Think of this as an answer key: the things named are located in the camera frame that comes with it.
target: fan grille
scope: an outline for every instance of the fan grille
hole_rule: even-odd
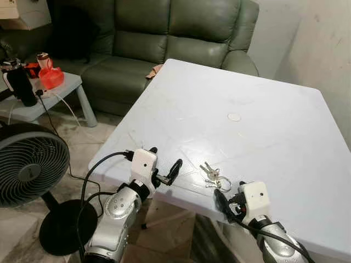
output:
[[[66,143],[53,134],[9,143],[0,149],[0,206],[13,207],[43,195],[59,182],[68,163]]]

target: sofa armrest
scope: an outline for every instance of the sofa armrest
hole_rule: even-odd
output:
[[[242,50],[228,52],[221,68],[223,70],[258,76],[258,70],[255,64],[246,52]]]
[[[51,32],[51,24],[33,30],[3,30],[0,45],[7,56],[23,60],[34,52],[43,51]]]

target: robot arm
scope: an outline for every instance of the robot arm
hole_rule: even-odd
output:
[[[306,259],[300,252],[276,239],[282,239],[295,245],[305,254],[305,248],[289,236],[282,224],[272,223],[269,219],[269,199],[267,188],[263,182],[240,182],[239,193],[227,201],[226,197],[217,189],[214,191],[218,210],[223,212],[229,223],[236,222],[251,233],[257,240],[265,263],[308,263],[313,262],[310,257]],[[269,237],[263,233],[273,234]]]
[[[104,215],[88,243],[83,263],[120,262],[127,245],[128,229],[147,197],[152,197],[160,183],[171,185],[182,160],[176,161],[167,176],[158,175],[156,148],[138,149],[132,160],[131,183],[123,184],[104,205]]]

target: thermos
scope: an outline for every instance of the thermos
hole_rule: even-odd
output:
[[[24,106],[35,105],[37,98],[32,91],[32,84],[21,65],[21,61],[19,59],[7,59],[1,63],[0,68],[7,87],[23,102]]]

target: leather sofa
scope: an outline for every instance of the leather sofa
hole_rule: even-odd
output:
[[[246,54],[259,8],[251,0],[60,0],[85,10],[100,27],[90,62],[54,59],[80,75],[92,107],[124,115],[168,58],[257,76]],[[52,25],[2,31],[8,56],[35,61]]]

